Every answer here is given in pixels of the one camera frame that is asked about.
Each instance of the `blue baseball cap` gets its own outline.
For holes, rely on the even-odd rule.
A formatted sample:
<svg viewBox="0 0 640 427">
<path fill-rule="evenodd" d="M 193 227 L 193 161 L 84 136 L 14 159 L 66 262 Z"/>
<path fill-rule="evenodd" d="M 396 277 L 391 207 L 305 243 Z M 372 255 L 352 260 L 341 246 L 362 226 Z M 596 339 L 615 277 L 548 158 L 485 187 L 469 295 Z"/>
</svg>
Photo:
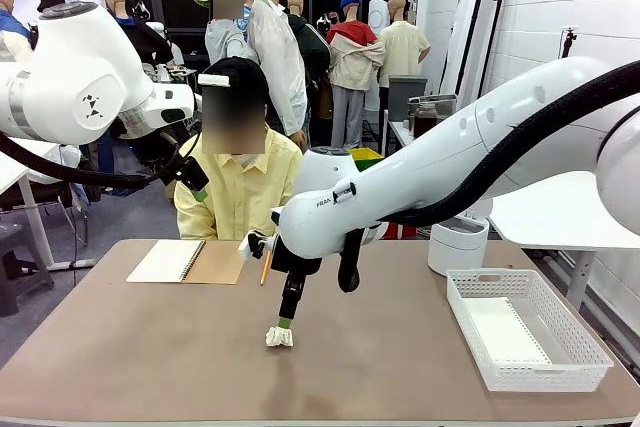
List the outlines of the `blue baseball cap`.
<svg viewBox="0 0 640 427">
<path fill-rule="evenodd" d="M 360 0 L 342 0 L 342 2 L 340 2 L 340 9 L 344 9 L 345 5 L 349 5 L 349 4 L 358 4 L 360 5 Z"/>
</svg>

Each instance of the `orange pencil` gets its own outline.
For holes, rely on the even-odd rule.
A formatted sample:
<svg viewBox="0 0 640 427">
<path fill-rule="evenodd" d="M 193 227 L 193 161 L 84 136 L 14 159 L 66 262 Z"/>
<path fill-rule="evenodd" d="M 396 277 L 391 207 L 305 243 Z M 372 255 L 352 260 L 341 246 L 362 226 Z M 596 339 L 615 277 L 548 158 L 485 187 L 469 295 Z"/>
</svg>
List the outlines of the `orange pencil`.
<svg viewBox="0 0 640 427">
<path fill-rule="evenodd" d="M 260 279 L 260 285 L 264 285 L 264 281 L 267 280 L 267 272 L 269 272 L 270 263 L 271 263 L 271 251 L 268 251 L 267 258 L 264 261 L 264 269 L 262 269 L 262 278 Z"/>
</svg>

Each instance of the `white basket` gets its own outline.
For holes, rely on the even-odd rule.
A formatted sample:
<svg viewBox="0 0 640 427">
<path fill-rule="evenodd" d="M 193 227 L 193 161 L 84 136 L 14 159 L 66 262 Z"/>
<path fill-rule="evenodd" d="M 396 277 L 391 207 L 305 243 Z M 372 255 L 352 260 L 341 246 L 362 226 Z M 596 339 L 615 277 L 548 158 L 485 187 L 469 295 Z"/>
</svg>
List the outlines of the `white basket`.
<svg viewBox="0 0 640 427">
<path fill-rule="evenodd" d="M 537 272 L 449 270 L 447 278 L 449 304 L 490 391 L 593 392 L 613 366 L 605 351 Z M 512 318 L 506 320 L 512 322 L 497 326 L 498 331 L 503 330 L 500 338 L 488 337 L 486 327 L 491 324 L 474 321 L 479 317 L 474 316 L 471 306 L 477 301 L 465 299 L 495 299 L 508 306 Z M 515 327 L 514 335 L 504 335 L 507 324 Z M 524 342 L 522 348 L 514 350 L 517 339 Z M 496 356 L 496 346 L 517 354 L 508 358 Z M 539 350 L 534 352 L 537 355 L 528 356 L 532 346 Z M 535 361 L 523 360 L 523 356 L 535 357 Z"/>
</svg>

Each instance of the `black pole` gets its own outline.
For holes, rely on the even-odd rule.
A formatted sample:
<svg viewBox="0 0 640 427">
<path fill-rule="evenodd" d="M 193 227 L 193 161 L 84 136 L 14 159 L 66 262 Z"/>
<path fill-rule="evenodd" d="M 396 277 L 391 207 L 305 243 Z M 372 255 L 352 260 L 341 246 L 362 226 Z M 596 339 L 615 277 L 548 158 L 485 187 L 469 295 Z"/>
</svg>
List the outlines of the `black pole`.
<svg viewBox="0 0 640 427">
<path fill-rule="evenodd" d="M 484 66 L 482 67 L 482 76 L 480 77 L 480 87 L 478 88 L 478 97 L 482 95 L 482 87 L 484 86 L 484 78 L 487 75 L 487 68 L 489 67 L 489 55 L 491 55 L 491 45 L 493 44 L 493 37 L 496 33 L 496 27 L 498 26 L 498 15 L 502 8 L 502 0 L 497 0 L 496 11 L 493 14 L 493 25 L 491 26 L 491 34 L 489 35 L 489 45 L 487 46 L 487 53 L 484 57 Z"/>
<path fill-rule="evenodd" d="M 467 64 L 467 57 L 469 57 L 469 50 L 471 49 L 471 40 L 473 39 L 473 31 L 476 28 L 476 21 L 478 20 L 478 12 L 480 11 L 480 4 L 482 0 L 476 0 L 473 6 L 473 14 L 471 15 L 471 24 L 469 25 L 469 32 L 467 34 L 467 42 L 464 46 L 464 53 L 462 54 L 462 64 L 460 65 L 460 71 L 458 72 L 458 82 L 456 83 L 456 95 L 460 93 L 460 85 L 462 85 L 462 78 L 464 77 L 464 68 Z"/>
</svg>

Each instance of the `white cylindrical container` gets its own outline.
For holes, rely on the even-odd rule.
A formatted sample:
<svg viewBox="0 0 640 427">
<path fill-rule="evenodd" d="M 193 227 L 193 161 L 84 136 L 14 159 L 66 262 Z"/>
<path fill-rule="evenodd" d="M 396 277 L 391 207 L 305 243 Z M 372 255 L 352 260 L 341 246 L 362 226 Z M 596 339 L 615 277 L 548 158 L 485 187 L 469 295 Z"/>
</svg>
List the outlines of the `white cylindrical container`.
<svg viewBox="0 0 640 427">
<path fill-rule="evenodd" d="M 489 235 L 489 221 L 464 214 L 431 227 L 427 264 L 446 277 L 447 270 L 479 269 Z"/>
</svg>

